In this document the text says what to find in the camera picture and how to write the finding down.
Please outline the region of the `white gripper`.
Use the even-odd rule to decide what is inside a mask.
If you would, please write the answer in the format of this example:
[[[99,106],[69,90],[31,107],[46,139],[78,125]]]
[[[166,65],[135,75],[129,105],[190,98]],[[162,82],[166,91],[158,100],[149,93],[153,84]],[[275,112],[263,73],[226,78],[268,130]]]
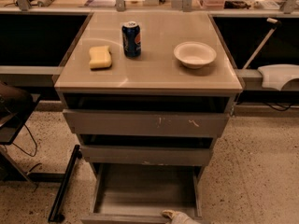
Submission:
[[[171,224],[200,224],[188,215],[174,210],[163,210],[162,216],[172,219]]]

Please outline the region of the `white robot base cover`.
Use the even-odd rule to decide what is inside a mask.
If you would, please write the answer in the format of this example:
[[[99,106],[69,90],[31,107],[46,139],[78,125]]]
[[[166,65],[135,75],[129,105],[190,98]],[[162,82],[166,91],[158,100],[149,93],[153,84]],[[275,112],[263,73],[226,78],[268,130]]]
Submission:
[[[272,64],[258,68],[262,75],[262,87],[281,91],[290,81],[299,78],[299,65]]]

